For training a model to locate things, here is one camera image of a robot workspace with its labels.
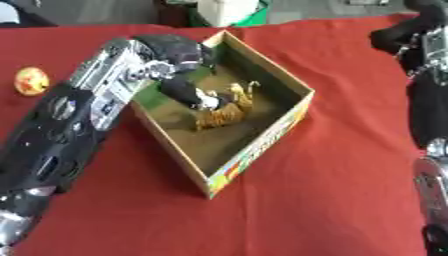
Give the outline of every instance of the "toy tiger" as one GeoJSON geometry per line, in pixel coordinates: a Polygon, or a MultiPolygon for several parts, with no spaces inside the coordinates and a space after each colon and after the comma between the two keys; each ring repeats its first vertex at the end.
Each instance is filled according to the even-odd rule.
{"type": "MultiPolygon", "coordinates": [[[[260,86],[260,83],[256,81],[249,83],[247,91],[244,91],[243,87],[238,83],[232,83],[228,88],[231,102],[218,110],[201,111],[196,116],[196,130],[201,131],[243,121],[253,108],[253,86],[260,86]]],[[[216,91],[209,91],[207,95],[218,97],[216,91]]]]}

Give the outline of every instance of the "red table surface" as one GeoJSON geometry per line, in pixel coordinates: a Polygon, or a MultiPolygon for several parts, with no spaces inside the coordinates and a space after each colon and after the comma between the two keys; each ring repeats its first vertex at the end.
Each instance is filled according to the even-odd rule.
{"type": "MultiPolygon", "coordinates": [[[[307,118],[207,201],[128,109],[17,255],[424,255],[407,79],[368,39],[400,18],[232,29],[316,89],[307,118]]],[[[175,32],[200,40],[217,31],[1,30],[0,140],[38,100],[14,91],[20,68],[40,67],[58,81],[113,37],[175,32]]]]}

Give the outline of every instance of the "yellow ball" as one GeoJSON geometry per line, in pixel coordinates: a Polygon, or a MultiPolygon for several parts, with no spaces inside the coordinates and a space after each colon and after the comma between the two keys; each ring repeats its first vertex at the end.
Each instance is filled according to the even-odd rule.
{"type": "Polygon", "coordinates": [[[14,81],[17,91],[25,96],[41,94],[49,85],[50,79],[45,72],[35,67],[21,69],[14,81]]]}

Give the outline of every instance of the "metallic robot arm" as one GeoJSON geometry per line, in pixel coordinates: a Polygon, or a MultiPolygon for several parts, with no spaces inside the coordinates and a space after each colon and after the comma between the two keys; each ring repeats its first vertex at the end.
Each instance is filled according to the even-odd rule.
{"type": "Polygon", "coordinates": [[[426,219],[428,255],[448,255],[448,15],[442,0],[405,0],[419,16],[374,31],[372,45],[395,55],[410,78],[409,127],[426,155],[414,180],[426,219]]]}
{"type": "Polygon", "coordinates": [[[214,68],[211,50],[185,37],[118,38],[45,95],[0,149],[0,256],[25,238],[54,195],[70,188],[149,80],[188,107],[217,108],[182,78],[201,65],[214,68]]]}

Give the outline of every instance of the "open box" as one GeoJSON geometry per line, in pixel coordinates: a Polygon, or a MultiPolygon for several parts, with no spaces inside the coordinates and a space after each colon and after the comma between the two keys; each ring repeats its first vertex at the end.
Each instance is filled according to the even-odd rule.
{"type": "Polygon", "coordinates": [[[228,31],[204,42],[219,61],[217,75],[201,68],[189,79],[204,90],[223,92],[230,83],[254,88],[254,109],[236,125],[195,131],[192,110],[148,86],[134,99],[137,116],[190,178],[213,198],[255,159],[301,121],[314,90],[228,31]]]}

